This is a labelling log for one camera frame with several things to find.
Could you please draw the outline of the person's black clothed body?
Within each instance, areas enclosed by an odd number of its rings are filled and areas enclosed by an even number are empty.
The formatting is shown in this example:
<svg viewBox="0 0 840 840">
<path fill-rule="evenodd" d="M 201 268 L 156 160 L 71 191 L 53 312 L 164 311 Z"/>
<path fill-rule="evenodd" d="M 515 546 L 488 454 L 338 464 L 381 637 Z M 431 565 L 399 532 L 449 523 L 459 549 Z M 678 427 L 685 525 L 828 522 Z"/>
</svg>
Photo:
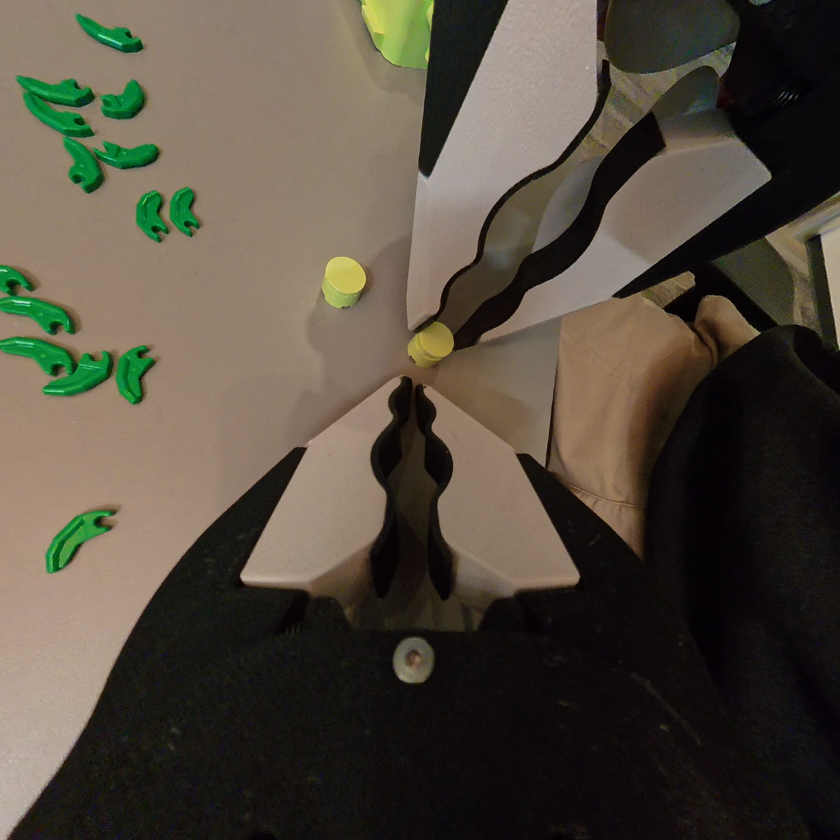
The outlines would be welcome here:
<svg viewBox="0 0 840 840">
<path fill-rule="evenodd" d="M 698 384 L 647 501 L 646 559 L 812 838 L 838 838 L 838 352 L 762 332 Z"/>
</svg>

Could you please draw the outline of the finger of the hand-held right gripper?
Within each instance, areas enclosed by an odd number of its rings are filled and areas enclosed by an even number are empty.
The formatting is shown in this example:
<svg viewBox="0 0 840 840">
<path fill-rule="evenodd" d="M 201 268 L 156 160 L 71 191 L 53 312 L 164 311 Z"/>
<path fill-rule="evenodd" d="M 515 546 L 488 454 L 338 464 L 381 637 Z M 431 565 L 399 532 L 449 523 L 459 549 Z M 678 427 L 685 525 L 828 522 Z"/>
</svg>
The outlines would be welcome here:
<svg viewBox="0 0 840 840">
<path fill-rule="evenodd" d="M 406 286 L 411 330 L 477 264 L 509 196 L 597 119 L 607 72 L 684 65 L 731 43 L 729 2 L 435 2 Z"/>
<path fill-rule="evenodd" d="M 571 167 L 532 252 L 456 332 L 455 347 L 610 298 L 769 182 L 717 100 L 718 74 L 701 66 L 606 154 Z"/>
</svg>

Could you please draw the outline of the scattered green leaf pieces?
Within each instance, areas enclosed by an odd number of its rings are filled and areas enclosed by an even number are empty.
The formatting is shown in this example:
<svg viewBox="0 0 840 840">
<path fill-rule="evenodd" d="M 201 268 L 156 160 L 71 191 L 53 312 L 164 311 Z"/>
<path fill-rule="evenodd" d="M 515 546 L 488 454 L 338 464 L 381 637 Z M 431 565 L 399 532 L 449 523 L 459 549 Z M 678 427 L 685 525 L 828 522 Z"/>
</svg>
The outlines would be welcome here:
<svg viewBox="0 0 840 840">
<path fill-rule="evenodd" d="M 86 194 L 97 191 L 104 183 L 103 165 L 120 171 L 144 168 L 156 162 L 160 148 L 155 143 L 125 146 L 103 141 L 100 149 L 87 147 L 82 140 L 94 136 L 95 131 L 80 114 L 80 109 L 94 102 L 95 92 L 76 79 L 47 82 L 36 77 L 17 76 L 23 91 L 26 109 L 36 119 L 57 131 L 70 155 L 68 178 Z M 165 204 L 158 191 L 144 193 L 135 207 L 135 222 L 149 239 L 160 243 L 174 226 L 186 236 L 192 236 L 201 224 L 193 211 L 195 192 L 190 186 L 181 187 L 171 197 L 170 223 L 162 216 Z M 1 267 L 2 313 L 26 318 L 48 335 L 58 331 L 68 335 L 77 332 L 77 324 L 68 310 L 52 301 L 34 297 L 34 284 L 12 266 Z M 146 345 L 138 345 L 120 354 L 114 361 L 110 352 L 102 351 L 95 358 L 90 353 L 75 357 L 63 345 L 45 339 L 14 336 L 2 339 L 2 352 L 37 363 L 49 377 L 43 393 L 47 396 L 78 396 L 107 382 L 113 375 L 118 391 L 128 403 L 138 405 L 145 396 L 144 377 L 154 366 Z M 81 546 L 111 529 L 104 520 L 115 515 L 114 510 L 86 511 L 76 515 L 58 531 L 45 552 L 47 573 L 64 570 L 73 561 Z"/>
</svg>

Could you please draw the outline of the person's beige trousers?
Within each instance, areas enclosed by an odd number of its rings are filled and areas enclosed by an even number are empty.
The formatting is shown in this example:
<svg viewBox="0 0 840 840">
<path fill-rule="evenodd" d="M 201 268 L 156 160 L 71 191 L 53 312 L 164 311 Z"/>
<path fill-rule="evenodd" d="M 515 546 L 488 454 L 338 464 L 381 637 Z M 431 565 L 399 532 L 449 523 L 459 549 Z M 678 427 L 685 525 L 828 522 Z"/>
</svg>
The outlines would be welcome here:
<svg viewBox="0 0 840 840">
<path fill-rule="evenodd" d="M 650 477 L 698 384 L 759 335 L 724 297 L 684 321 L 641 296 L 561 319 L 549 471 L 644 557 Z"/>
</svg>

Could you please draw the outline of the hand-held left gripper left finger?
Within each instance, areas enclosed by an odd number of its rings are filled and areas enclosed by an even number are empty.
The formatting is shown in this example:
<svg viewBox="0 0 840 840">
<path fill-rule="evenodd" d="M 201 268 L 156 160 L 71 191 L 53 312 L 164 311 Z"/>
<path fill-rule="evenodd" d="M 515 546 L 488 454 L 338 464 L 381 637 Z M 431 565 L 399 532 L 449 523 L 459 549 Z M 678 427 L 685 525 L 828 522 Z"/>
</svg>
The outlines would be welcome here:
<svg viewBox="0 0 840 840">
<path fill-rule="evenodd" d="M 312 438 L 241 573 L 258 587 L 383 597 L 398 561 L 395 493 L 413 383 L 395 378 Z"/>
</svg>

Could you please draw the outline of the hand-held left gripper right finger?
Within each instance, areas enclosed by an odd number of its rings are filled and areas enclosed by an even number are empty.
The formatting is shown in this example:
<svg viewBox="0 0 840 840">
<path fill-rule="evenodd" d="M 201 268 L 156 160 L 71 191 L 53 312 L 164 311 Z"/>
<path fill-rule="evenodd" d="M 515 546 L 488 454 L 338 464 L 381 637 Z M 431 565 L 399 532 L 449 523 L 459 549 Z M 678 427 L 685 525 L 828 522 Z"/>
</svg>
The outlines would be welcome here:
<svg viewBox="0 0 840 840">
<path fill-rule="evenodd" d="M 431 388 L 415 391 L 429 504 L 430 580 L 485 611 L 520 592 L 574 587 L 580 573 L 515 450 Z"/>
</svg>

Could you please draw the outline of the lime green brick model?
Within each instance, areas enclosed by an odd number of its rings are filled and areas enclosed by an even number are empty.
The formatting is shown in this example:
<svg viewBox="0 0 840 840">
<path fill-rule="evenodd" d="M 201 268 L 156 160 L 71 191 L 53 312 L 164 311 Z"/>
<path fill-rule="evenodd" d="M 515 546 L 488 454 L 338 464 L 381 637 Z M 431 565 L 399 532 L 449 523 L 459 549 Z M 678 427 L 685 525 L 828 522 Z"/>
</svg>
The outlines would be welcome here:
<svg viewBox="0 0 840 840">
<path fill-rule="evenodd" d="M 374 46 L 397 67 L 426 69 L 433 1 L 361 1 Z"/>
</svg>

